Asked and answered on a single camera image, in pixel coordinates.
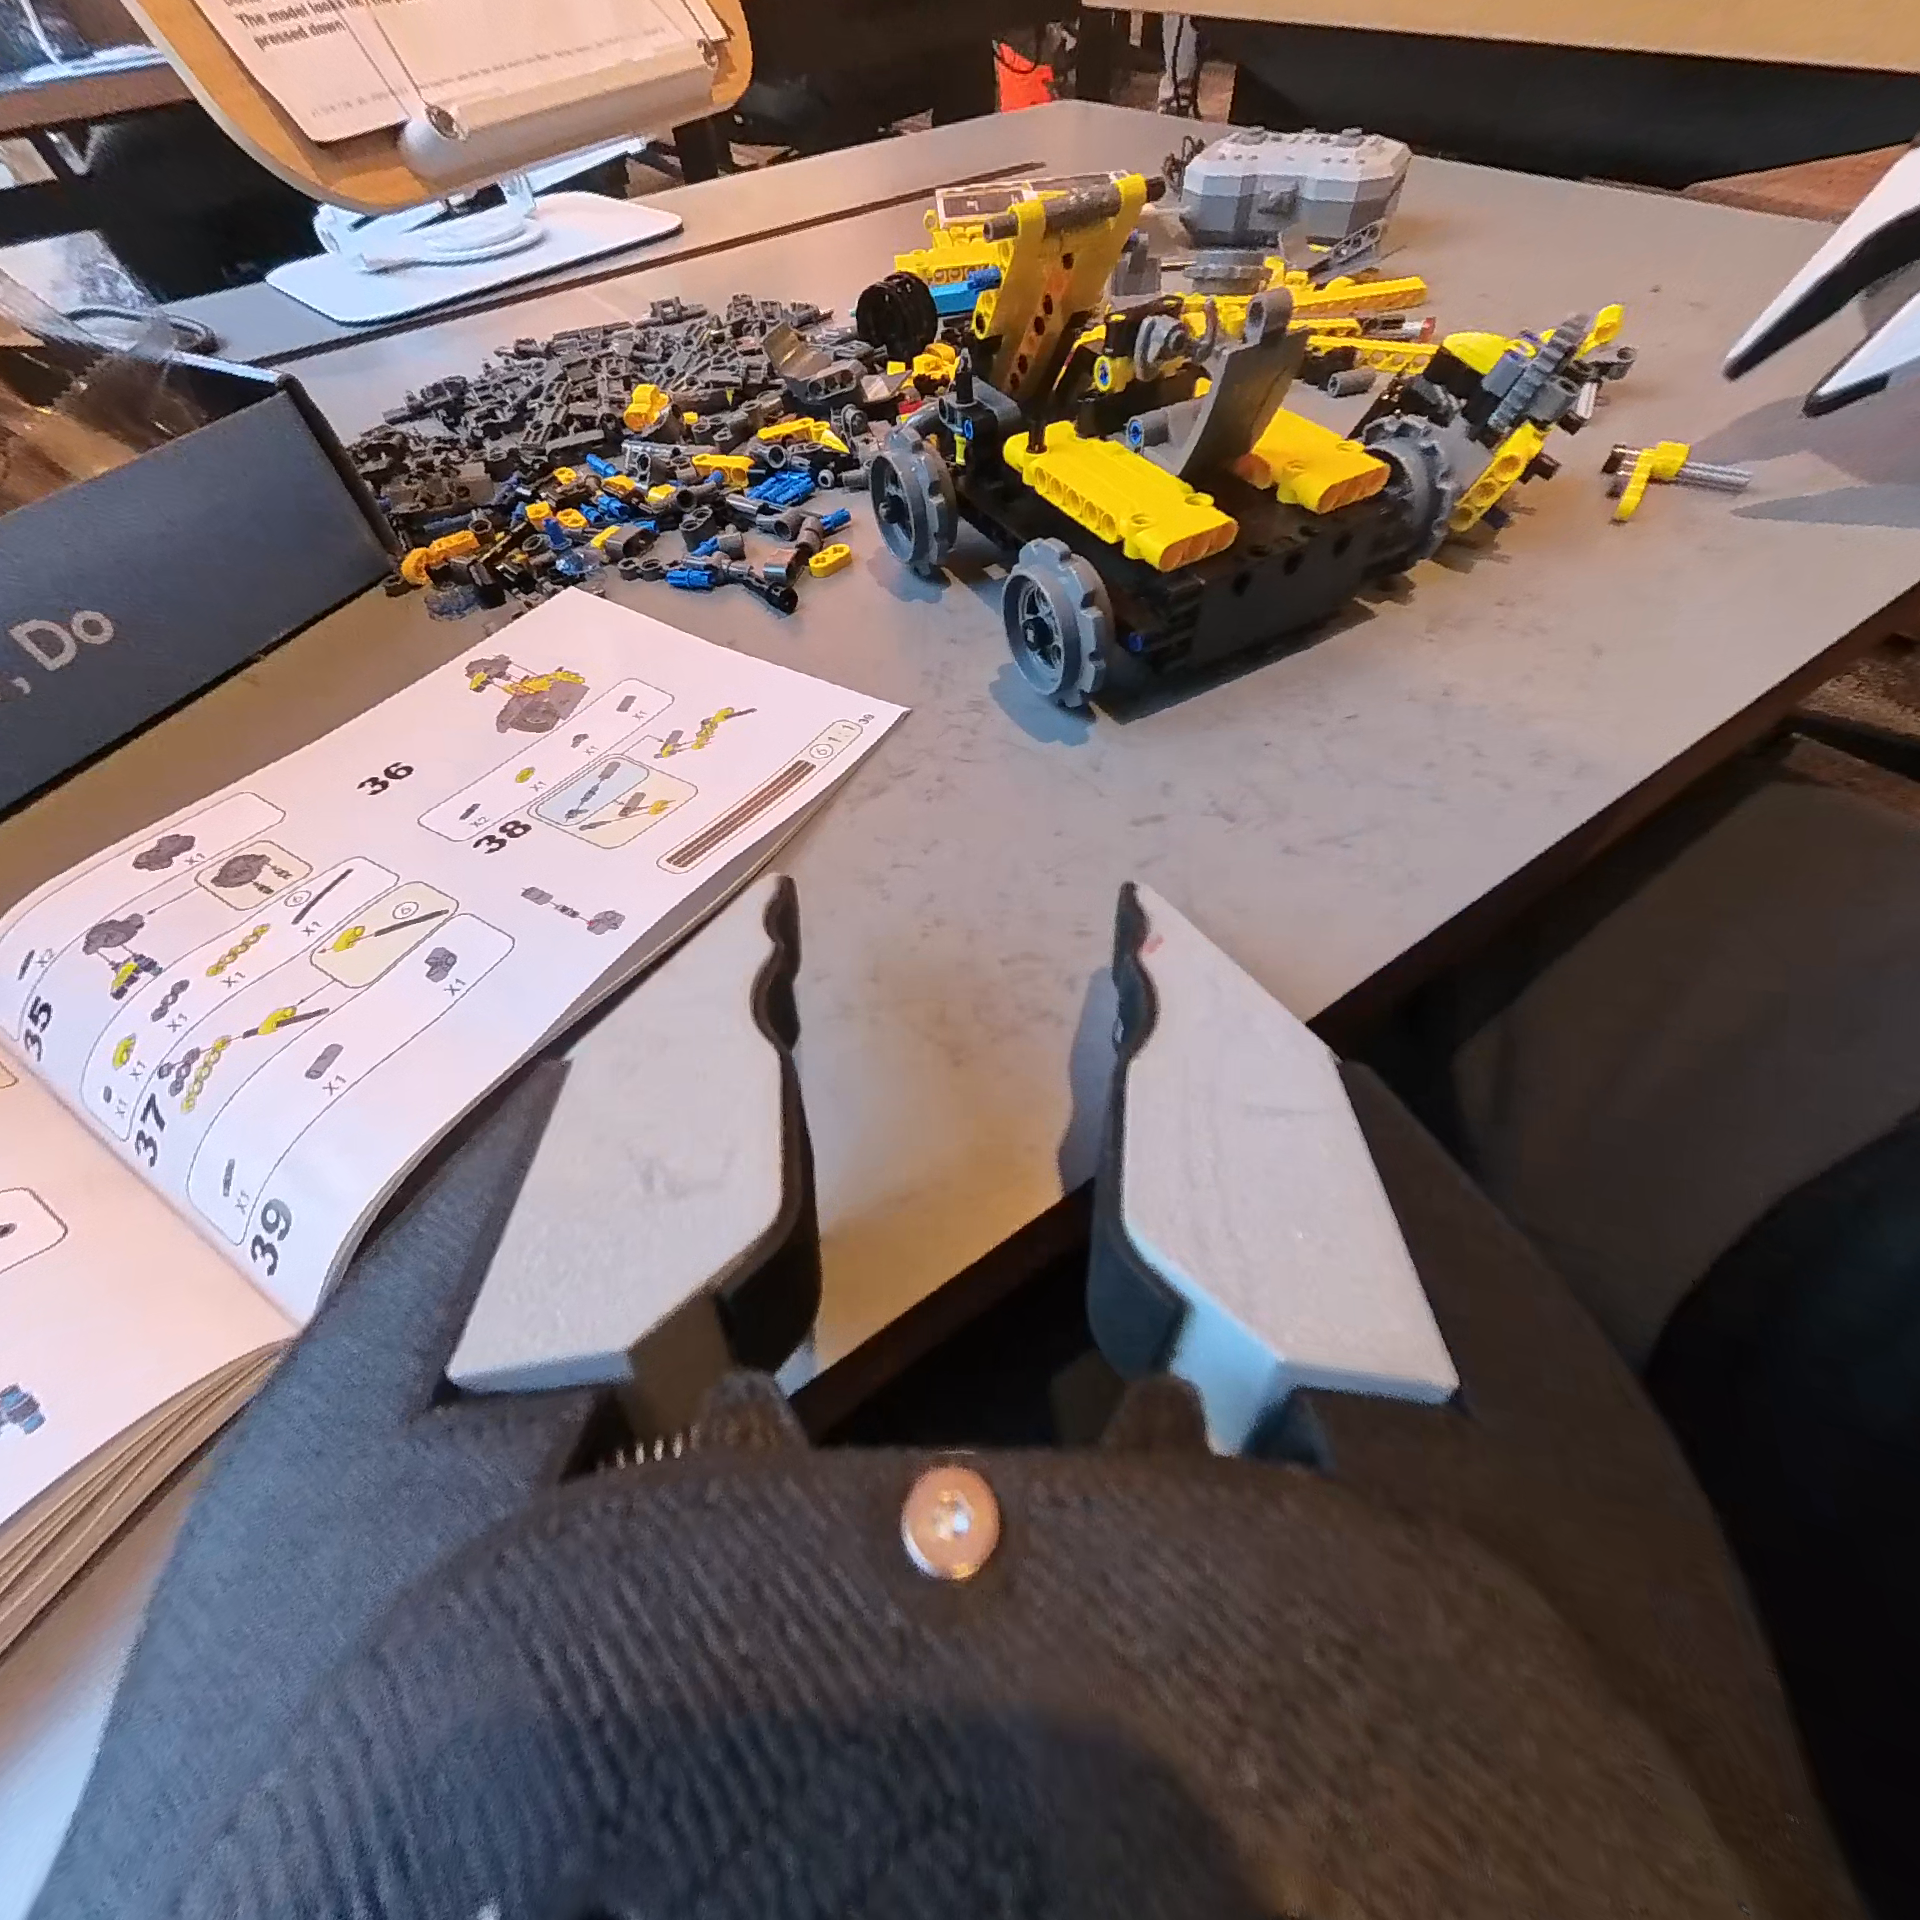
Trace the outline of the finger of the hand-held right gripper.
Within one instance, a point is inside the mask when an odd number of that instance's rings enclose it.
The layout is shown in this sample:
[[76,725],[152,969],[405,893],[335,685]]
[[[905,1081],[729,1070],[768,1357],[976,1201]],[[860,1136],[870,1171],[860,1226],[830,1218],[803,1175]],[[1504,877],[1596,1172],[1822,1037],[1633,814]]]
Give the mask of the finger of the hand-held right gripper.
[[1741,379],[1807,338],[1866,286],[1916,286],[1916,151],[1896,158],[1832,238],[1737,338],[1719,364],[1722,379]]
[[1863,338],[1807,390],[1804,420],[1835,416],[1916,379],[1916,286],[1866,286],[1847,305],[1856,307]]

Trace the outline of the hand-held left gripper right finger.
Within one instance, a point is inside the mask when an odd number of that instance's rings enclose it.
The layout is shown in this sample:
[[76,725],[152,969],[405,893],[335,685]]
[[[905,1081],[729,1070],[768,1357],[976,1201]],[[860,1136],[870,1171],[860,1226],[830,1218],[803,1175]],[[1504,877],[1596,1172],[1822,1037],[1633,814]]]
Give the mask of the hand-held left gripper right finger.
[[1448,1403],[1458,1372],[1338,1060],[1179,909],[1126,883],[1089,1335],[1190,1389],[1215,1457],[1299,1393]]

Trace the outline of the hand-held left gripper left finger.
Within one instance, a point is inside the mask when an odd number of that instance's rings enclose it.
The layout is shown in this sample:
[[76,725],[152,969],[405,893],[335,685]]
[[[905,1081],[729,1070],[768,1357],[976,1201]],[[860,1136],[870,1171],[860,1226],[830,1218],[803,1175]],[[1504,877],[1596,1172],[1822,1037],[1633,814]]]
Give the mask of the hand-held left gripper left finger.
[[797,975],[801,895],[762,877],[568,1052],[452,1389],[612,1389],[670,1434],[730,1369],[807,1348],[821,1252]]

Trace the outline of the small yellow grey axle assembly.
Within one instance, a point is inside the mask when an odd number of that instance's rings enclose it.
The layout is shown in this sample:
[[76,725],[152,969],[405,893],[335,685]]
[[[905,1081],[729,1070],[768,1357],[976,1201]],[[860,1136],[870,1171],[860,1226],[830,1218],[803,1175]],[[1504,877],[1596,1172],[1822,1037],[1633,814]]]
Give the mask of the small yellow grey axle assembly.
[[1655,486],[1743,494],[1752,485],[1746,467],[1700,461],[1694,459],[1690,443],[1681,440],[1659,440],[1646,449],[1617,443],[1598,464],[1598,476],[1607,480],[1607,494],[1614,499],[1610,523],[1629,523],[1646,503],[1646,494]]

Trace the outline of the yellow gear brick subassembly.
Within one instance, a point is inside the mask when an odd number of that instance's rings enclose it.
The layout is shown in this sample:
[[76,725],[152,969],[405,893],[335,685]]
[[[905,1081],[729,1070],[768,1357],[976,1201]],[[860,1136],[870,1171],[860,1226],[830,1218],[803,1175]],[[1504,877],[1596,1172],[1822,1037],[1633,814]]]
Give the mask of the yellow gear brick subassembly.
[[1504,497],[1530,476],[1558,471],[1548,459],[1553,433],[1578,434],[1598,406],[1598,390],[1633,365],[1610,349],[1618,339],[1623,307],[1573,313],[1536,335],[1454,331],[1443,335],[1426,381],[1458,401],[1454,425],[1465,443],[1485,450],[1485,464],[1461,486],[1447,523],[1465,536],[1481,523],[1502,527]]

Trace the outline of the instruction booklet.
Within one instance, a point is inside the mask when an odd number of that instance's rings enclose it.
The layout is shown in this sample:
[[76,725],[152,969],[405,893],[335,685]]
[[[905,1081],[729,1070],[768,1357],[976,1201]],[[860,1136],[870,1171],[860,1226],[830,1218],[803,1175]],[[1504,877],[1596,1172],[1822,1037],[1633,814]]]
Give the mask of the instruction booklet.
[[4,919],[4,1647],[900,719],[568,587]]

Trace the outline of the yellow black brick vehicle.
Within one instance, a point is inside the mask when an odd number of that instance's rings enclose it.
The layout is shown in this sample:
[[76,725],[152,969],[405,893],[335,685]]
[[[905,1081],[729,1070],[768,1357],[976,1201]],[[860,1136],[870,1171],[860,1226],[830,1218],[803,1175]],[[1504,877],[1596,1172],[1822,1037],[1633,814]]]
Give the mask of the yellow black brick vehicle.
[[1240,335],[1211,299],[1106,302],[1162,179],[1017,204],[943,396],[890,425],[868,480],[888,552],[930,577],[963,528],[1012,563],[998,593],[1020,680],[1057,708],[1119,707],[1309,631],[1447,539],[1465,476],[1422,420],[1346,437],[1285,406],[1305,335],[1256,291]]

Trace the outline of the grey desk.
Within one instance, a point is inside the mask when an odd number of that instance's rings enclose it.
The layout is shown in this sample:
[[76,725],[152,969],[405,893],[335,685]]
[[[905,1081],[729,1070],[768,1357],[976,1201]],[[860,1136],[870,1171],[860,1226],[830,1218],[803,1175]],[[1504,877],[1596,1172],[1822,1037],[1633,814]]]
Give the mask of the grey desk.
[[[1916,593],[1914,455],[1866,486],[1828,449],[1835,416],[1802,416],[1818,338],[1719,372],[1835,229],[1417,160],[1396,232],[1396,264],[1437,277],[1443,325],[1536,335],[1618,305],[1633,365],[1596,425],[1548,437],[1558,471],[1513,486],[1502,527],[1447,536],[1240,664],[1057,708],[1006,643],[1012,563],[963,528],[925,577],[888,552],[868,497],[851,563],[791,613],[717,610],[729,587],[704,610],[648,583],[577,587],[905,708],[716,911],[762,877],[801,895],[792,1060],[821,1302],[781,1372],[816,1378],[1089,1183],[1114,1050],[1094,965],[1126,883],[1318,1018]],[[1610,523],[1598,464],[1659,440],[1752,480],[1655,486]],[[4,916],[542,605],[437,619],[416,596],[366,593],[6,824]],[[704,926],[522,1068],[562,1094],[568,1052]]]

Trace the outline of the pile of yellow beam bricks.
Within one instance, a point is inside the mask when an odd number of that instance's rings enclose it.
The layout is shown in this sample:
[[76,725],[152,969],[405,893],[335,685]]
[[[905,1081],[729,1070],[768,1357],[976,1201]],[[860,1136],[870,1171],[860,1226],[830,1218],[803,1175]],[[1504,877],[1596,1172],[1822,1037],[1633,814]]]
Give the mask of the pile of yellow beam bricks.
[[[1175,258],[1172,269],[1189,282],[1189,295],[1183,302],[1199,307],[1202,299],[1211,299],[1220,326],[1229,338],[1240,335],[1242,307],[1256,291],[1283,287],[1291,299],[1297,335],[1355,339],[1365,331],[1392,331],[1401,313],[1409,313],[1426,302],[1422,277],[1385,277],[1375,271],[1375,229],[1367,229],[1360,238],[1365,249],[1351,258],[1346,258],[1343,249],[1327,249],[1313,251],[1299,269],[1285,264],[1278,255],[1256,251],[1196,251],[1190,258]],[[928,286],[976,277],[990,287],[981,291],[987,299],[998,291],[1003,269],[1012,251],[1014,246],[1008,238],[993,241],[973,229],[937,229],[925,251],[900,251],[895,258],[895,271],[919,274]],[[943,325],[939,339],[915,361],[915,376],[919,381],[928,381],[932,368],[950,376],[957,353],[970,342],[973,322]]]

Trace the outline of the grey brick battery hub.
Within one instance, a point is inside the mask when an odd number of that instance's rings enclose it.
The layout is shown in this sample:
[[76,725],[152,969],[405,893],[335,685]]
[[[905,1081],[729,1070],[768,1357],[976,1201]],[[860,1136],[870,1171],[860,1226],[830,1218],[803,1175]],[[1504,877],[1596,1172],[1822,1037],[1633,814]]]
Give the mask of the grey brick battery hub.
[[1215,249],[1334,246],[1386,221],[1409,160],[1375,130],[1240,127],[1183,160],[1183,221]]

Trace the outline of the dark blue cardboard box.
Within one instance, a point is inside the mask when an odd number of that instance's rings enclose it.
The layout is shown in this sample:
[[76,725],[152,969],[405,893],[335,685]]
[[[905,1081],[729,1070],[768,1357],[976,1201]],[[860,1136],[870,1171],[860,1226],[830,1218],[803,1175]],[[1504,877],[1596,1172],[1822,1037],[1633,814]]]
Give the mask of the dark blue cardboard box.
[[4,515],[4,814],[384,577],[374,494],[296,376],[186,356],[213,420]]

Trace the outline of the pile of dark grey bricks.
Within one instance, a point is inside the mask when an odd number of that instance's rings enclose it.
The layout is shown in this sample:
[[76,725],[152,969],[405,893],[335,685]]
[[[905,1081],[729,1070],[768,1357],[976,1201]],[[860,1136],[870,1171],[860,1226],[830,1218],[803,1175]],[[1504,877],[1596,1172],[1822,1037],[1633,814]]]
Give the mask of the pile of dark grey bricks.
[[425,381],[350,461],[399,541],[384,596],[437,619],[611,583],[791,613],[851,563],[880,434],[952,372],[919,381],[816,305],[670,299]]

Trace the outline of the sticker sheet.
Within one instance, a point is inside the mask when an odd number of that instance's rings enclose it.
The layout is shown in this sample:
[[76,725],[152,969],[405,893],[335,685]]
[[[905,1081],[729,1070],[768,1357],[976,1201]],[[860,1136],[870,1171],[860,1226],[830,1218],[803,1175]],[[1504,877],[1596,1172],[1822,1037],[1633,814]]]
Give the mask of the sticker sheet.
[[1062,199],[1070,193],[1089,193],[1099,187],[1115,184],[1119,172],[1080,172],[1080,176],[1012,176],[1012,179],[973,179],[973,184],[946,184],[932,190],[930,212],[925,217],[928,229],[976,229],[998,212],[1031,204],[1031,199]]

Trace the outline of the wooden board sign stand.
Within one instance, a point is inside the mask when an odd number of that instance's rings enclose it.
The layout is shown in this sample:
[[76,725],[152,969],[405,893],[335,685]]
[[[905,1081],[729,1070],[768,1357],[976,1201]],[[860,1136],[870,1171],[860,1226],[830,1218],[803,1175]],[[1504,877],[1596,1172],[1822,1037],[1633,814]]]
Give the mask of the wooden board sign stand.
[[395,325],[681,232],[556,179],[730,111],[742,5],[130,5],[233,149],[317,204],[266,286]]

